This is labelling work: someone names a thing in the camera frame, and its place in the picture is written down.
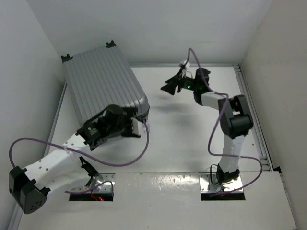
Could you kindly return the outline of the grey hard-shell suitcase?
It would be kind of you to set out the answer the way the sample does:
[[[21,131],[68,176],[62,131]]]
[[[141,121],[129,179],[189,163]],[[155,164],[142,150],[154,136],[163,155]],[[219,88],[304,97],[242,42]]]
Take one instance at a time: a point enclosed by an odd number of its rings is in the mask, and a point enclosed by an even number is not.
[[[62,55],[61,61],[80,125],[110,104],[136,107],[137,118],[148,120],[148,98],[114,41],[73,56]]]

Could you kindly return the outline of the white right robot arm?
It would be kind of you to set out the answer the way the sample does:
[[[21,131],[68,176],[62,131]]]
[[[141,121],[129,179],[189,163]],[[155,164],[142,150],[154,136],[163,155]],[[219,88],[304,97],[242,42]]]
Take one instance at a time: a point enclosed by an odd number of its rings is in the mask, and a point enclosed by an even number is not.
[[[221,159],[217,164],[214,184],[223,184],[236,180],[239,176],[238,158],[245,136],[253,128],[253,120],[245,96],[229,98],[227,94],[218,93],[209,87],[210,71],[198,68],[195,77],[186,76],[186,69],[165,81],[160,90],[175,95],[182,89],[193,91],[194,100],[201,106],[219,112],[217,124],[224,134],[224,146]]]

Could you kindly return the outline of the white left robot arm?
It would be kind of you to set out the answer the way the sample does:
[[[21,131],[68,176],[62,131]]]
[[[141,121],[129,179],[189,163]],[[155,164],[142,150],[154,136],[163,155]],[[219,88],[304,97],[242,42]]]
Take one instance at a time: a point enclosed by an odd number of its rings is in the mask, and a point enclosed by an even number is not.
[[[21,168],[14,166],[9,172],[9,192],[25,214],[41,208],[47,200],[51,187],[47,183],[68,171],[74,161],[80,163],[89,177],[98,171],[85,160],[92,151],[111,138],[140,138],[136,107],[108,105],[104,110],[87,120],[62,146],[37,162]]]

